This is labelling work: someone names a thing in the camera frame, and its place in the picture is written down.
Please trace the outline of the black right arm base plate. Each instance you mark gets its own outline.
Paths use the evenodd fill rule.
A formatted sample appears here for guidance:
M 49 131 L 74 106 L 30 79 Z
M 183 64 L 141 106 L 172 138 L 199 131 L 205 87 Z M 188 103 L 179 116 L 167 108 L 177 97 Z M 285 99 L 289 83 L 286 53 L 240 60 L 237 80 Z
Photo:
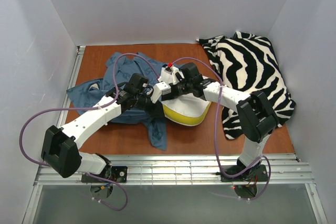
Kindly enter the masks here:
M 255 166 L 234 178 L 224 176 L 221 172 L 217 172 L 216 175 L 220 176 L 221 182 L 251 182 L 255 181 L 255 179 L 257 182 L 266 182 L 268 180 L 268 173 L 265 165 Z

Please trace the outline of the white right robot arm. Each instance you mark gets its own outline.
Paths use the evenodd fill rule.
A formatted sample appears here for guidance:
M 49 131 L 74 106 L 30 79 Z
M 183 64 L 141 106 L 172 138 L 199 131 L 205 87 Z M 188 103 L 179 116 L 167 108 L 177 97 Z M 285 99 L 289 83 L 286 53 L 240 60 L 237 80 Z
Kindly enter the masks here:
M 180 68 L 170 63 L 162 68 L 161 77 L 171 86 L 171 92 L 164 96 L 166 100 L 191 93 L 237 113 L 245 136 L 244 147 L 232 170 L 221 170 L 224 177 L 233 179 L 257 167 L 265 144 L 279 123 L 272 105 L 262 91 L 246 93 L 229 88 L 220 81 L 204 78 L 192 62 Z

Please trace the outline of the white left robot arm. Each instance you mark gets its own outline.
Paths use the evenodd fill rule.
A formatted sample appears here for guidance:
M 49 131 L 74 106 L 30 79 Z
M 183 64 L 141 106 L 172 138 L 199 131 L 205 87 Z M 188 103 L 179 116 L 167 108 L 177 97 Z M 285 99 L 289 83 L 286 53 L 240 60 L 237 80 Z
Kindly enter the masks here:
M 131 108 L 146 111 L 154 117 L 164 116 L 160 98 L 171 87 L 162 79 L 154 86 L 135 73 L 128 82 L 115 86 L 87 112 L 61 127 L 46 130 L 41 157 L 61 177 L 68 178 L 76 172 L 91 173 L 100 179 L 112 176 L 112 163 L 101 154 L 80 152 L 85 141 L 97 130 L 107 125 Z

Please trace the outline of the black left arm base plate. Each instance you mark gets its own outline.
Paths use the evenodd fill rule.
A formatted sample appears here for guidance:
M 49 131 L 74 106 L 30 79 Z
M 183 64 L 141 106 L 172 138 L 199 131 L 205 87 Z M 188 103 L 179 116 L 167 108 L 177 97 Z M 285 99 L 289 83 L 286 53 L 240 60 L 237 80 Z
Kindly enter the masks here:
M 106 173 L 106 177 L 109 180 L 112 180 L 117 183 L 126 183 L 128 175 L 127 166 L 112 166 L 111 171 Z M 82 175 L 82 183 L 105 183 L 105 180 L 92 178 L 87 175 Z

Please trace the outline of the white pillow with yellow edge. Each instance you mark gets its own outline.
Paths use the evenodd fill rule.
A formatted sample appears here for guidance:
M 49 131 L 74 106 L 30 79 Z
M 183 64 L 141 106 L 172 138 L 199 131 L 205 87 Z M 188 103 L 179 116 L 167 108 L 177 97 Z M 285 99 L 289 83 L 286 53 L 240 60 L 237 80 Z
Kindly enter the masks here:
M 177 74 L 179 82 L 187 82 L 182 71 Z M 195 97 L 192 93 L 172 98 L 169 94 L 161 96 L 165 117 L 185 126 L 197 126 L 205 119 L 211 102 Z

